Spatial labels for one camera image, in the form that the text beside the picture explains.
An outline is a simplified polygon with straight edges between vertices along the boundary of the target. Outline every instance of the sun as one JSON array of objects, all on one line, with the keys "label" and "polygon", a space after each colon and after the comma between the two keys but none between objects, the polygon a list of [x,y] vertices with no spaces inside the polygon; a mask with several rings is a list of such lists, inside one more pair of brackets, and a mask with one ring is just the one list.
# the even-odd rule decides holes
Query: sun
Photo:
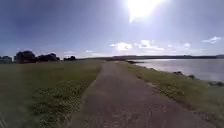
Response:
[{"label": "sun", "polygon": [[127,0],[130,11],[130,22],[135,18],[151,14],[164,0]]}]

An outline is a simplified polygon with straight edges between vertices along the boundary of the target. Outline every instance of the sky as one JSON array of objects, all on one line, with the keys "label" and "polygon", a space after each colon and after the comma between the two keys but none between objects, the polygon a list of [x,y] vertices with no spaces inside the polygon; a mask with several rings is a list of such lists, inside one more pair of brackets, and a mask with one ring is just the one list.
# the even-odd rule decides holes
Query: sky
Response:
[{"label": "sky", "polygon": [[223,0],[130,1],[0,0],[0,56],[224,54]]}]

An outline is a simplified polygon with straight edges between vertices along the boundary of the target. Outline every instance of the lake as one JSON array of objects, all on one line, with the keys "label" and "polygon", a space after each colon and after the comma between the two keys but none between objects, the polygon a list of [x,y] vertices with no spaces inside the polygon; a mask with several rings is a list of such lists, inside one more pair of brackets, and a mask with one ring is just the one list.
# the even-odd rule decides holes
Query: lake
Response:
[{"label": "lake", "polygon": [[224,82],[224,59],[155,59],[136,60],[139,66],[161,71],[181,71],[186,75],[193,74],[202,80]]}]

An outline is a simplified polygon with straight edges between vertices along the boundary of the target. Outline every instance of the green grass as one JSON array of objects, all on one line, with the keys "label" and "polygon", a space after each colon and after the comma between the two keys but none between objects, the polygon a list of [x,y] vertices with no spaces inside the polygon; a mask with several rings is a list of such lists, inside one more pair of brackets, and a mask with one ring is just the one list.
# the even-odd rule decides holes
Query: green grass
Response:
[{"label": "green grass", "polygon": [[153,83],[156,89],[218,128],[224,127],[224,88],[208,86],[208,82],[184,75],[119,63],[138,78]]},{"label": "green grass", "polygon": [[63,127],[79,110],[102,61],[0,65],[0,121],[10,128]]}]

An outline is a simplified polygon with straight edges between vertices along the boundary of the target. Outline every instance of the paved path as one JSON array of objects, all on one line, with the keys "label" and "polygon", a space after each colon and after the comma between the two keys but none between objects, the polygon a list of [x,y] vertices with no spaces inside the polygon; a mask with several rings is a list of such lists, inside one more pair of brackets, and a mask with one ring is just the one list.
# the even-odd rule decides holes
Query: paved path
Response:
[{"label": "paved path", "polygon": [[74,128],[214,128],[147,83],[106,63],[87,89]]}]

